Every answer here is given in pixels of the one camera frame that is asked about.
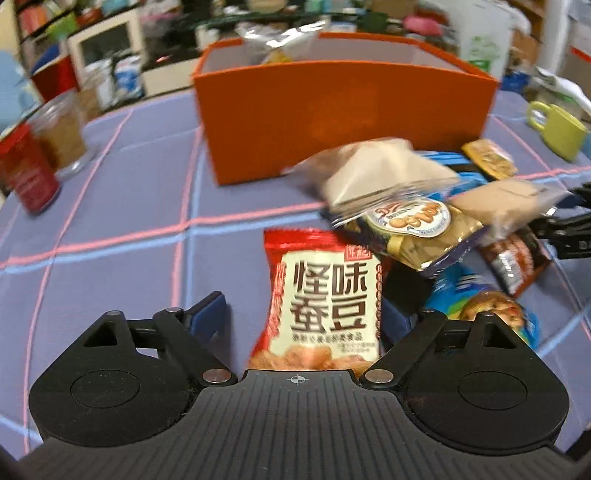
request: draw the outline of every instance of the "brown snack packet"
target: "brown snack packet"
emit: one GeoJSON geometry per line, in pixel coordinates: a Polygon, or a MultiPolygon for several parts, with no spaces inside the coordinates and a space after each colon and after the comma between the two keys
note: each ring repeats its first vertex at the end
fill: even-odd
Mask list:
{"type": "Polygon", "coordinates": [[[480,248],[502,289],[513,298],[550,265],[550,257],[529,227],[517,230],[506,239],[480,248]]]}
{"type": "Polygon", "coordinates": [[[487,138],[465,144],[462,150],[481,170],[495,180],[508,179],[517,174],[511,156],[487,138]]]}

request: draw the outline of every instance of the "orange paper box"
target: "orange paper box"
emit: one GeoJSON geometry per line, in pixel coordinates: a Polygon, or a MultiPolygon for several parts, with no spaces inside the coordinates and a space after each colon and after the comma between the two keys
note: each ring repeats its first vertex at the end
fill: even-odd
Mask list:
{"type": "Polygon", "coordinates": [[[241,39],[212,44],[193,74],[219,184],[275,177],[379,137],[460,151],[480,137],[498,82],[416,40],[322,33],[306,61],[247,65],[241,39]]]}

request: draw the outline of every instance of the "pink stripe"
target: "pink stripe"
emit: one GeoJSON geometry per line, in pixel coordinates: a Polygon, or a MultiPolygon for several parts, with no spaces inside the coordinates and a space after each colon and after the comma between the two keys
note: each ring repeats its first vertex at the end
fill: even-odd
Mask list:
{"type": "MultiPolygon", "coordinates": [[[[181,215],[179,225],[187,223],[189,217],[189,203],[191,201],[191,185],[193,184],[193,177],[195,176],[195,167],[197,165],[197,152],[199,144],[203,138],[202,129],[199,128],[195,132],[195,140],[193,141],[193,150],[191,152],[191,159],[189,160],[189,169],[185,178],[185,185],[183,188],[183,199],[181,201],[181,215]]],[[[183,262],[183,242],[177,242],[174,246],[173,272],[172,272],[172,291],[171,291],[171,307],[178,307],[181,303],[181,276],[182,276],[182,262],[183,262]]]]}
{"type": "Polygon", "coordinates": [[[583,173],[584,171],[587,171],[587,170],[591,170],[591,166],[571,168],[570,170],[565,170],[563,168],[555,168],[554,170],[542,171],[542,172],[538,172],[538,173],[530,173],[529,175],[517,175],[517,176],[515,176],[515,178],[516,179],[537,179],[540,177],[554,177],[556,175],[561,175],[561,174],[583,173]]]}
{"type": "MultiPolygon", "coordinates": [[[[66,219],[66,223],[62,227],[60,234],[57,237],[56,244],[55,244],[53,250],[57,249],[59,243],[61,242],[61,239],[66,234],[66,231],[68,230],[68,227],[72,223],[74,215],[78,211],[78,207],[80,206],[80,204],[82,202],[82,199],[86,193],[86,190],[88,189],[88,187],[90,185],[90,182],[92,181],[93,177],[95,176],[95,173],[97,172],[100,165],[102,164],[103,159],[106,157],[107,153],[109,152],[109,150],[111,149],[111,147],[115,143],[115,140],[117,140],[117,137],[121,133],[121,129],[123,128],[123,126],[125,125],[127,120],[129,120],[132,113],[133,113],[133,109],[130,110],[130,112],[127,114],[127,116],[119,124],[119,126],[117,127],[117,130],[113,134],[113,137],[111,138],[111,140],[109,141],[109,143],[105,147],[105,149],[103,150],[103,153],[95,161],[95,165],[93,166],[92,171],[90,172],[90,175],[88,175],[86,182],[84,183],[82,189],[80,190],[80,193],[78,194],[78,198],[76,199],[74,206],[72,207],[72,211],[70,212],[70,215],[66,219]]],[[[25,427],[25,429],[28,429],[28,424],[29,424],[28,412],[27,412],[27,397],[28,397],[28,392],[29,392],[29,379],[30,379],[30,375],[31,375],[31,356],[33,354],[33,337],[35,335],[35,329],[37,327],[37,320],[39,318],[39,311],[41,310],[41,305],[43,303],[43,297],[45,295],[45,290],[47,287],[47,282],[49,280],[50,272],[51,272],[51,264],[46,266],[45,272],[43,273],[43,278],[41,279],[41,285],[39,286],[39,294],[37,295],[37,301],[35,302],[35,309],[33,310],[33,318],[31,318],[31,322],[29,324],[29,335],[28,335],[28,339],[27,339],[27,352],[25,354],[25,374],[24,374],[23,388],[22,388],[22,425],[25,427]]],[[[29,450],[30,450],[29,437],[28,437],[28,435],[25,435],[25,455],[29,453],[29,450]]]]}
{"type": "MultiPolygon", "coordinates": [[[[499,120],[497,117],[493,116],[492,119],[497,122],[500,126],[502,126],[505,130],[507,130],[509,132],[509,134],[515,138],[522,147],[524,147],[530,154],[532,157],[534,157],[548,172],[551,171],[550,167],[548,166],[548,164],[542,159],[542,157],[540,157],[533,148],[531,148],[527,142],[525,140],[523,140],[523,138],[521,138],[519,135],[517,135],[511,128],[509,128],[507,125],[504,124],[504,122],[502,122],[501,120],[499,120]]],[[[566,188],[566,185],[562,182],[562,180],[557,179],[563,187],[566,188]]]]}
{"type": "Polygon", "coordinates": [[[5,267],[12,267],[16,265],[28,265],[30,263],[46,260],[47,258],[55,257],[59,254],[79,253],[87,250],[96,250],[99,248],[111,247],[112,245],[122,244],[126,242],[140,241],[155,236],[169,235],[171,233],[180,233],[192,225],[215,225],[224,222],[237,222],[241,220],[254,220],[267,216],[284,215],[286,213],[307,212],[318,210],[324,206],[322,202],[305,203],[302,205],[291,205],[287,207],[278,207],[267,210],[258,210],[256,212],[246,213],[232,213],[229,215],[198,217],[191,220],[186,220],[176,225],[169,225],[160,228],[154,228],[141,232],[128,233],[126,235],[114,236],[102,240],[95,240],[92,242],[83,242],[79,244],[63,245],[53,250],[44,252],[42,254],[27,255],[26,257],[9,257],[5,262],[0,263],[0,269],[5,267]]]}

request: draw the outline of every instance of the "purple tablecloth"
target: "purple tablecloth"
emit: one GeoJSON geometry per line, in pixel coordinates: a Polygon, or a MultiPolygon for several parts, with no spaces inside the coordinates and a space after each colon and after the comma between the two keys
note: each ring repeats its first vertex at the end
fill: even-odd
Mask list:
{"type": "MultiPolygon", "coordinates": [[[[567,187],[591,180],[588,158],[564,162],[526,126],[525,105],[501,92],[485,131],[519,174],[567,187]]],[[[221,290],[232,322],[212,348],[243,370],[270,295],[263,229],[323,226],[318,203],[284,179],[216,186],[192,93],[105,116],[85,136],[102,155],[46,213],[30,218],[13,196],[0,210],[0,443],[16,457],[27,439],[41,442],[30,386],[107,310],[146,318],[221,290]]],[[[476,254],[467,261],[486,271],[476,254]]],[[[591,333],[576,316],[589,271],[591,260],[557,261],[521,297],[540,318],[540,355],[570,394],[563,449],[591,420],[591,333]]]]}

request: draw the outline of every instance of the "glass jar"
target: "glass jar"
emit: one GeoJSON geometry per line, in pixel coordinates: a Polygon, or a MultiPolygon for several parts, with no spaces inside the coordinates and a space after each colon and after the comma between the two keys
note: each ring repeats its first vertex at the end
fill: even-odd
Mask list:
{"type": "Polygon", "coordinates": [[[94,157],[82,137],[86,118],[73,89],[43,105],[28,123],[59,179],[77,173],[94,157]]]}

